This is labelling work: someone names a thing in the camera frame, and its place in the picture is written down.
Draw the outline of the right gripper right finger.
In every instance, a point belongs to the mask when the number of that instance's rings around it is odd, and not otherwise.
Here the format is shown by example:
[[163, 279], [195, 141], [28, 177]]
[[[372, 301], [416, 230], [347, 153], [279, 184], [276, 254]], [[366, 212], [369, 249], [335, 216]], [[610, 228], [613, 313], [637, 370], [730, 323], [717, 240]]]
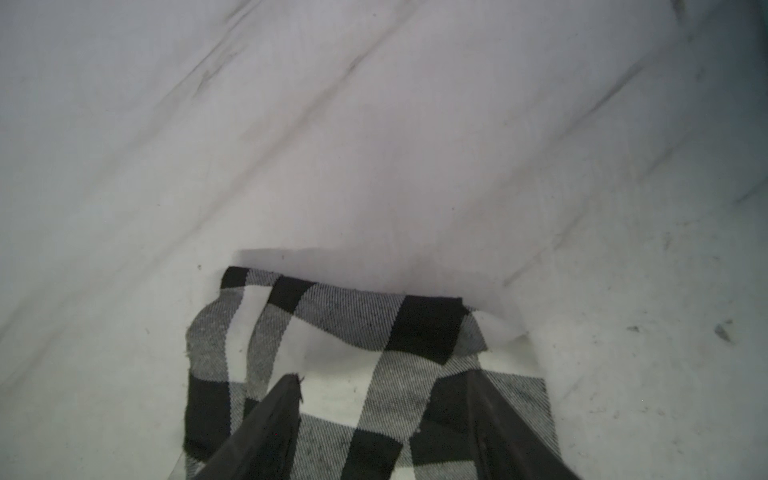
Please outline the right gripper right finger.
[[469, 372], [469, 447], [480, 480], [577, 480], [478, 370]]

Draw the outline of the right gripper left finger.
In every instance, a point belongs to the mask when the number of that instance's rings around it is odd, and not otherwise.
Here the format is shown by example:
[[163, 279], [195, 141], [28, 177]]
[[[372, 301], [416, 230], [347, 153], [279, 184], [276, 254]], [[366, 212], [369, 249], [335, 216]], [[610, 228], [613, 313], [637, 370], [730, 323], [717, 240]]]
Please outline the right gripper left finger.
[[301, 379], [287, 374], [196, 475], [199, 480], [288, 479], [301, 424]]

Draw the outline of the black white checkered shirt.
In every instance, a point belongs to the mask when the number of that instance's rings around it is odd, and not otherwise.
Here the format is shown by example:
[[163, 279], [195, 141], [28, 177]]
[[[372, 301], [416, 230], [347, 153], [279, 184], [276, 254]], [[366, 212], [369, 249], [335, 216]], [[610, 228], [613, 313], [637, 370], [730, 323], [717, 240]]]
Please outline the black white checkered shirt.
[[459, 298], [346, 289], [229, 267], [186, 333], [183, 457], [195, 477], [287, 374], [301, 380], [294, 479], [473, 479], [466, 375], [482, 371], [559, 448], [523, 327]]

